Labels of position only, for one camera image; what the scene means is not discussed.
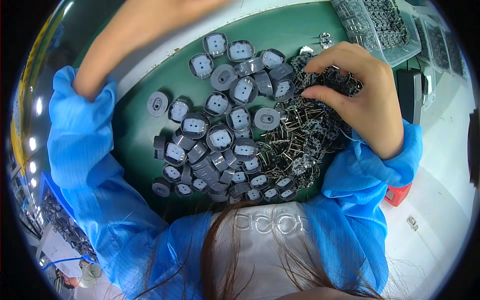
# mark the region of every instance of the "finger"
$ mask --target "finger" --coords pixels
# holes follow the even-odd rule
[[[301,94],[304,98],[316,99],[327,104],[333,108],[341,116],[348,97],[337,93],[333,89],[326,87],[324,85],[315,85],[311,86],[303,91]]]

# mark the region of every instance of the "gray plastic housing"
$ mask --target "gray plastic housing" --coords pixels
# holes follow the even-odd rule
[[[155,136],[153,138],[153,148],[155,148],[154,158],[163,160],[165,155],[165,136]]]
[[[245,106],[257,98],[258,85],[250,76],[236,79],[232,82],[229,95],[236,105]]]
[[[166,198],[170,196],[171,183],[161,177],[155,178],[152,183],[152,190],[158,196]]]
[[[213,152],[223,152],[232,147],[235,135],[226,125],[215,125],[210,128],[206,136],[207,146]]]
[[[163,165],[162,176],[170,183],[177,183],[181,180],[182,169],[168,164]]]
[[[261,173],[251,174],[249,185],[252,190],[261,191],[268,187],[268,177]]]
[[[234,132],[245,132],[250,128],[251,117],[245,107],[235,106],[227,115],[227,125]]]
[[[207,143],[204,140],[199,140],[198,143],[187,153],[188,162],[190,164],[196,163],[208,151]]]
[[[262,71],[265,66],[264,62],[260,57],[253,58],[251,60],[243,61],[233,67],[235,69],[235,74],[240,77],[245,77],[257,72]]]
[[[227,36],[221,32],[213,32],[204,37],[204,50],[213,58],[225,54],[228,48]]]
[[[259,130],[273,130],[280,124],[280,114],[273,108],[260,108],[255,112],[253,124]]]
[[[255,174],[262,170],[263,165],[261,160],[255,156],[252,160],[243,162],[241,168],[247,174]]]
[[[175,143],[167,143],[163,159],[174,167],[180,167],[187,160],[187,156],[185,150],[180,146],[177,146]]]
[[[183,96],[175,99],[168,108],[168,119],[180,124],[183,116],[190,111],[189,101],[187,97]]]
[[[178,197],[188,197],[193,194],[193,191],[190,188],[190,186],[184,183],[176,184],[173,189],[175,190],[175,193],[177,194]]]
[[[272,81],[270,80],[270,77],[268,76],[268,73],[266,71],[260,71],[253,74],[253,78],[257,83],[259,95],[265,97],[273,96]]]
[[[172,141],[175,143],[175,145],[178,145],[182,149],[185,149],[187,151],[190,151],[197,144],[197,141],[183,136],[180,128],[178,128],[177,131],[173,133]]]
[[[223,171],[225,171],[226,169],[229,168],[227,162],[225,161],[225,158],[219,152],[211,152],[210,153],[210,159],[212,160],[212,163],[214,164],[214,166],[220,172],[223,172]]]
[[[256,157],[258,144],[249,138],[239,138],[233,142],[232,152],[239,161],[249,161]]]
[[[219,117],[228,114],[232,105],[225,94],[213,91],[205,101],[204,111],[210,116]]]
[[[148,113],[155,118],[163,115],[168,108],[168,97],[162,92],[154,92],[150,95],[147,102]]]
[[[188,67],[193,76],[205,79],[213,72],[213,59],[208,53],[198,53],[190,59]]]
[[[203,138],[208,132],[210,119],[202,113],[190,112],[183,116],[180,128],[183,136],[192,140],[198,140]]]
[[[247,40],[231,42],[227,49],[228,59],[234,62],[242,62],[255,56],[255,47]]]
[[[268,49],[262,51],[259,58],[262,60],[264,66],[269,70],[282,64],[285,61],[285,55],[276,49]]]
[[[239,76],[235,74],[235,69],[228,65],[219,65],[210,77],[210,83],[217,91],[223,92],[230,89],[232,82]]]

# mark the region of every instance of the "pile of circuit boards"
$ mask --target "pile of circuit boards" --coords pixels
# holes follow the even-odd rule
[[[210,78],[214,88],[203,112],[192,112],[184,96],[170,102],[162,91],[148,100],[152,116],[167,113],[180,125],[171,140],[154,138],[154,156],[165,164],[152,190],[161,197],[170,192],[188,197],[197,191],[230,204],[293,200],[319,176],[325,153],[343,148],[344,134],[351,131],[329,106],[300,94],[321,84],[353,96],[361,83],[350,74],[340,75],[336,67],[322,74],[305,73],[303,68],[314,56],[308,47],[288,64],[276,49],[256,57],[251,42],[229,44],[225,34],[211,33],[204,38],[204,50],[189,62],[192,75]],[[215,68],[214,58],[223,54],[236,64]],[[258,96],[269,98],[271,105],[252,106]],[[259,138],[254,138],[252,126],[263,132]]]
[[[40,207],[42,214],[47,217],[54,232],[59,232],[63,239],[80,255],[88,255],[91,260],[97,262],[96,253],[88,237],[69,217],[50,190],[47,191]]]

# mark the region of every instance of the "person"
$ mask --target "person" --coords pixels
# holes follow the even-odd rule
[[[421,128],[402,120],[392,69],[341,42],[306,72],[335,65],[363,82],[348,98],[325,86],[303,92],[335,109],[352,141],[306,203],[238,203],[171,225],[123,178],[110,154],[116,83],[129,53],[227,5],[227,0],[127,0],[79,69],[53,79],[48,139],[51,175],[89,237],[102,270],[127,299],[381,299],[388,280],[388,185],[410,184]]]

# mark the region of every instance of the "brown hair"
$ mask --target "brown hair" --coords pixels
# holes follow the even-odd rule
[[[235,291],[234,282],[235,278],[238,277],[239,271],[239,253],[240,253],[240,231],[235,230],[234,224],[232,223],[232,234],[231,234],[231,248],[233,249],[232,256],[229,257],[230,264],[227,266],[223,280],[221,281],[221,286],[217,286],[215,282],[215,265],[214,265],[214,256],[216,249],[216,237],[220,229],[220,225],[223,221],[227,219],[229,214],[233,213],[234,216],[237,214],[237,210],[242,207],[257,205],[253,202],[240,202],[235,205],[228,206],[225,208],[217,219],[212,223],[211,227],[206,233],[202,251],[200,255],[200,276],[203,289],[203,297],[207,300],[235,300],[250,284],[253,273],[250,275],[250,279],[246,285],[239,291]],[[310,288],[315,287],[326,287],[340,290],[350,295],[365,297],[370,299],[383,299],[366,281],[362,282],[352,282],[347,287],[340,288],[336,286],[329,278],[325,272],[322,262],[320,260],[320,253],[312,254],[309,250],[307,243],[304,239],[300,238],[302,251],[292,249],[287,247],[283,242],[281,242],[277,235],[274,234],[274,237],[278,244],[278,255],[281,258],[280,269],[283,269],[289,277],[292,284],[298,289],[298,291],[304,291]],[[149,264],[149,268],[153,265],[153,259]],[[179,272],[182,272],[183,266],[169,279],[163,281],[160,284],[155,285],[154,287],[145,289],[140,295],[136,297],[139,298],[145,295],[147,292],[167,283]],[[149,277],[150,272],[146,272],[147,278]]]

